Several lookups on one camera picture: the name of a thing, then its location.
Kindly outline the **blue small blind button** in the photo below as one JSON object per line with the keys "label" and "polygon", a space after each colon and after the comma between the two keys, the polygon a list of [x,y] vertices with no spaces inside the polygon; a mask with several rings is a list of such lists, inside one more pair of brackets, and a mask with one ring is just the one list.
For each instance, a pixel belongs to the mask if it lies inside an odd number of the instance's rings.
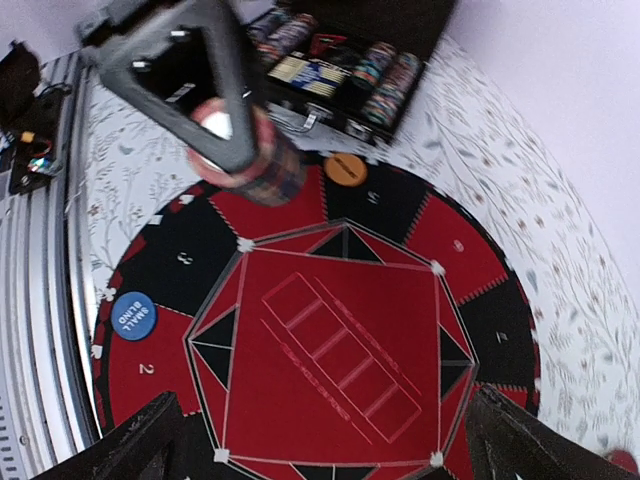
{"label": "blue small blind button", "polygon": [[146,294],[130,291],[117,299],[110,320],[113,330],[120,338],[130,342],[141,341],[155,329],[156,306]]}

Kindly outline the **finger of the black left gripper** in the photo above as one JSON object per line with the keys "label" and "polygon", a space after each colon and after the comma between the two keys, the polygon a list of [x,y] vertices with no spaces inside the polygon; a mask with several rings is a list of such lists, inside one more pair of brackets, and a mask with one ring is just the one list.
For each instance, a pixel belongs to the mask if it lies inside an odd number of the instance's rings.
{"label": "finger of the black left gripper", "polygon": [[102,84],[226,173],[258,154],[254,50],[226,1],[112,1],[76,34]]}

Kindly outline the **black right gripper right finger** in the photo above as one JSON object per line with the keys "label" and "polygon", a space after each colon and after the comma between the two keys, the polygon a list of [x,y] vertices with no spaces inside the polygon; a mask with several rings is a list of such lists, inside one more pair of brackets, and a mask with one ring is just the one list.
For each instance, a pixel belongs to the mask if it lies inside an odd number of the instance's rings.
{"label": "black right gripper right finger", "polygon": [[467,444],[475,479],[639,477],[557,434],[489,385],[469,404]]}

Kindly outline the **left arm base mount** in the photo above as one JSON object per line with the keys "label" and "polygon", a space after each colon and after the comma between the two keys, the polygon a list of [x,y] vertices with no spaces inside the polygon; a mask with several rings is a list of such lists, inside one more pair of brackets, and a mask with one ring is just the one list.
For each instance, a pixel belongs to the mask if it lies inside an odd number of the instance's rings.
{"label": "left arm base mount", "polygon": [[62,169],[58,134],[62,107],[71,94],[66,82],[48,84],[37,56],[25,43],[12,41],[1,60],[1,172],[8,192],[23,195],[48,185]]}

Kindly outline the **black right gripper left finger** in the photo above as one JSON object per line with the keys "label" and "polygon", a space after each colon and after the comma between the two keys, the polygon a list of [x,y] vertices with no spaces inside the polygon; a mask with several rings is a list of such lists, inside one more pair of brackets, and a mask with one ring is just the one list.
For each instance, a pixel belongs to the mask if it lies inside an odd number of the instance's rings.
{"label": "black right gripper left finger", "polygon": [[188,479],[200,444],[198,415],[185,416],[164,392],[97,443],[37,476],[55,479]]}

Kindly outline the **orange big blind button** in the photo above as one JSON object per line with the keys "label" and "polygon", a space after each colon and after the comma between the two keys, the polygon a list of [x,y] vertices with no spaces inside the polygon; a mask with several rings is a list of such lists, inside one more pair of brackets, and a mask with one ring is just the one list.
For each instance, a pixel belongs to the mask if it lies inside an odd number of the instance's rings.
{"label": "orange big blind button", "polygon": [[334,183],[356,187],[364,183],[368,168],[366,163],[351,153],[334,153],[324,161],[324,172]]}

